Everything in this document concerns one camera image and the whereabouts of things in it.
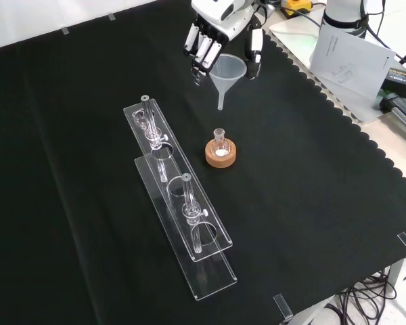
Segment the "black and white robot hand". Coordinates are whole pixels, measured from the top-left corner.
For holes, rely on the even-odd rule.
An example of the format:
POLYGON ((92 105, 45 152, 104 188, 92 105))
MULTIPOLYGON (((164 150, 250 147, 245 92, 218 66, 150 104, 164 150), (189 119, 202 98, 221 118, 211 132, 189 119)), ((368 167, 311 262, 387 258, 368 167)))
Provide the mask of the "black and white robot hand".
POLYGON ((191 56, 191 73, 195 84, 209 75, 226 45, 245 32, 247 44, 246 76, 254 79, 261 69, 264 32, 263 23, 256 16, 261 11, 268 17, 265 1, 192 1, 196 13, 192 22, 183 53, 191 56))

